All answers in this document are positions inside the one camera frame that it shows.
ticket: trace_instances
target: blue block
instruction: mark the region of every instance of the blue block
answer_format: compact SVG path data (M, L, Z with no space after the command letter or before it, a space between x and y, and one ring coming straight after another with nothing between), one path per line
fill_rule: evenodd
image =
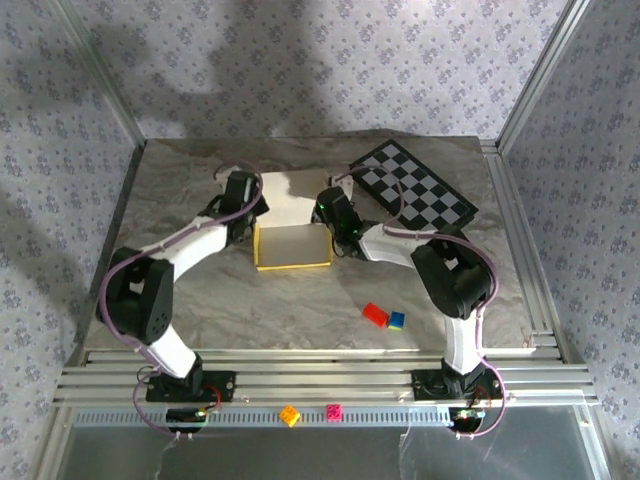
M404 313L391 312L391 318L389 318L388 327L391 330L402 330L404 327Z

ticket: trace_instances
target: marble surface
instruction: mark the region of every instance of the marble surface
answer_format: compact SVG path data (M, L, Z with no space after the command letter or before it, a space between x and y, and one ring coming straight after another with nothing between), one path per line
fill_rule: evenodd
M189 222L220 191L222 161L262 171L346 170L387 138L150 140L124 216L118 246L142 247ZM478 208L464 233L491 255L502 288L487 311L484 340L521 347L531 332L512 256L480 144L475 137L402 138L400 143ZM361 217L387 213L359 187ZM257 272L251 244L233 246L187 272L175 285L173 325L194 348L444 349L442 315L417 274L405 267L336 259L331 267ZM361 316L368 302L407 314L405 329L379 329ZM93 322L86 347L120 347Z

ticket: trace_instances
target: black servo bracket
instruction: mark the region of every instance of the black servo bracket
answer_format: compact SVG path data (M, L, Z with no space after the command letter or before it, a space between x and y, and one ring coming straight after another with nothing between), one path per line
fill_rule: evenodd
M193 391L176 387L173 379L159 375L149 379L146 400L149 403L216 403L216 390L220 393L220 402L233 400L236 389L236 372L230 370L205 370L202 372L200 387Z
M498 378L483 364L466 375L460 375L442 360L440 370L413 370L411 386L415 401L484 399L487 394L489 400L503 398ZM486 392L484 397L477 397L479 389Z

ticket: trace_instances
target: floral wallpaper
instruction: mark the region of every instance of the floral wallpaper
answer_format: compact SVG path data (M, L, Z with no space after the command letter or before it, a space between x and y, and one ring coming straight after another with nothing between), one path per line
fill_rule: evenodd
M0 2L0 478L26 478L133 145L37 0Z
M75 4L150 138L496 138L566 0Z
M640 478L640 4L593 2L508 153L568 339Z

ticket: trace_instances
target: chessboard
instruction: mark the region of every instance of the chessboard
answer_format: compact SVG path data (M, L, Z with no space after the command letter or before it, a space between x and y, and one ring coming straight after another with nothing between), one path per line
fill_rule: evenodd
M394 176L402 185L405 207L398 221L409 230L462 228L478 209L398 142L389 140L353 162L350 167L371 167L352 174L355 182L395 215L400 209ZM392 175L380 168L384 167Z

